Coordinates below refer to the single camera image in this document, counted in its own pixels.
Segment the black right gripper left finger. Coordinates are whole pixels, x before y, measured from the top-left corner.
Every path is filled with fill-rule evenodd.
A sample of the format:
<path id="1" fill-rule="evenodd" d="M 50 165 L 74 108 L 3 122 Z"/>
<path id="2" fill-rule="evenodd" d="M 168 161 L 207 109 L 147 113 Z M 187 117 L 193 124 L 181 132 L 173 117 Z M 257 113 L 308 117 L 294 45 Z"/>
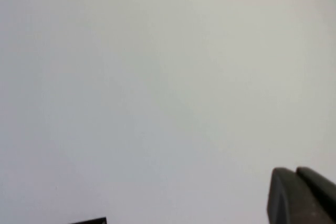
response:
<path id="1" fill-rule="evenodd" d="M 78 222 L 74 222 L 71 224 L 107 224 L 107 218 L 100 217 L 100 218 L 88 219 L 84 221 L 78 221 Z"/>

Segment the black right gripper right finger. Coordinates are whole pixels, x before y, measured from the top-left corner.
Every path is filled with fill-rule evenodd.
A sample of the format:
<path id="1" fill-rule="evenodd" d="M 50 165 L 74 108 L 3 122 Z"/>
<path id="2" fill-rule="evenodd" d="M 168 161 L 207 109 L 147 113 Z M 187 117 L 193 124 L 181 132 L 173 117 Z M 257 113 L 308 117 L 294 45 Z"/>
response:
<path id="1" fill-rule="evenodd" d="M 269 223 L 335 223 L 335 183 L 308 167 L 272 170 Z"/>

